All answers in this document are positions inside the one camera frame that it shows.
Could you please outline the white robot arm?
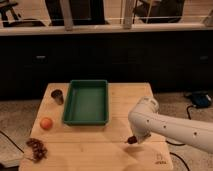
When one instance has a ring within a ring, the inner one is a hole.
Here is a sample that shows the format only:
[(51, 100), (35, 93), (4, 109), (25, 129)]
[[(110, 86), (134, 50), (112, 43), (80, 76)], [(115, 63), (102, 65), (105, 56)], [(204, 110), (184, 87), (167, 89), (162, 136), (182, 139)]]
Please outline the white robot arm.
[(161, 115), (153, 97), (142, 97), (128, 114), (128, 121), (137, 143), (151, 133), (174, 139), (213, 154), (213, 123)]

